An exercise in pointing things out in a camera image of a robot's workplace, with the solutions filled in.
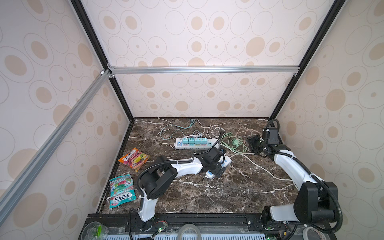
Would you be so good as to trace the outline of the white blue power strip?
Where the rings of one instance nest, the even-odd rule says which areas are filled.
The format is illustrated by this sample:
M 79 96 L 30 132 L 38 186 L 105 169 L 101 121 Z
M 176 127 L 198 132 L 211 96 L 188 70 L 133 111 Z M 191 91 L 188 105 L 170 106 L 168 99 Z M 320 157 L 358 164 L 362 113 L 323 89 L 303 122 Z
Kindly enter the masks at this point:
M 224 160 L 219 163 L 212 163 L 206 172 L 206 178 L 207 179 L 213 179 L 213 178 L 220 178 L 224 172 L 226 171 L 227 167 L 232 163 L 232 160 L 225 156 Z

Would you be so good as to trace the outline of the light green charger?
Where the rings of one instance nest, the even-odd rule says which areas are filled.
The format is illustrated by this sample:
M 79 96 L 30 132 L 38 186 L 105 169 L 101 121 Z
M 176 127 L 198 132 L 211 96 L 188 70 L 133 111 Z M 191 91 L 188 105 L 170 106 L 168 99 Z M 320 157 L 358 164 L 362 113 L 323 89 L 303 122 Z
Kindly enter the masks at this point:
M 241 141 L 239 139 L 234 139 L 233 140 L 233 147 L 237 148 L 240 145 Z

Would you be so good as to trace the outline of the white multicolour power strip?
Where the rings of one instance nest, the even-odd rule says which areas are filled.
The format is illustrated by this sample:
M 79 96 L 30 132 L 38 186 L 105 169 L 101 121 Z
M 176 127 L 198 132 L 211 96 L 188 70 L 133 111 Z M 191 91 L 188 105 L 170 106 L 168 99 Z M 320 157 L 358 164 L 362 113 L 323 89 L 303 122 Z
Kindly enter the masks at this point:
M 217 139 L 209 138 L 176 138 L 174 147 L 176 150 L 208 150 L 216 142 Z

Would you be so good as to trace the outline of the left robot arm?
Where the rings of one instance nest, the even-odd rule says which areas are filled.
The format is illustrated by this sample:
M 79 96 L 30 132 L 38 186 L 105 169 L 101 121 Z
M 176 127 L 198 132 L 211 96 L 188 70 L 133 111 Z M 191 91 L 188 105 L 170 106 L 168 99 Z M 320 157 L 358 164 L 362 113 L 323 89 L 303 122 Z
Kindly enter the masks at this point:
M 170 160 L 165 156 L 158 156 L 155 162 L 143 170 L 137 178 L 137 190 L 140 194 L 138 215 L 146 223 L 154 218 L 158 198 L 170 187 L 174 179 L 186 175 L 205 174 L 206 178 L 219 178 L 232 162 L 221 147 L 224 135 L 220 131 L 218 139 L 212 147 L 184 160 Z

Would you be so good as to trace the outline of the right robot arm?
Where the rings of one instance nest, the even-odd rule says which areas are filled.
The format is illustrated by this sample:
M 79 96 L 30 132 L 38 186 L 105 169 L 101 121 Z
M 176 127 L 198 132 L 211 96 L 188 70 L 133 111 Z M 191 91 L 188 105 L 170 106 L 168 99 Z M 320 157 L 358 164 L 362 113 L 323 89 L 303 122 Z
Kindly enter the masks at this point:
M 343 225 L 338 187 L 325 182 L 307 168 L 279 138 L 280 123 L 270 120 L 261 135 L 246 139 L 255 155 L 270 158 L 291 178 L 299 193 L 293 204 L 265 207 L 261 221 L 308 225 L 324 234 L 334 234 Z

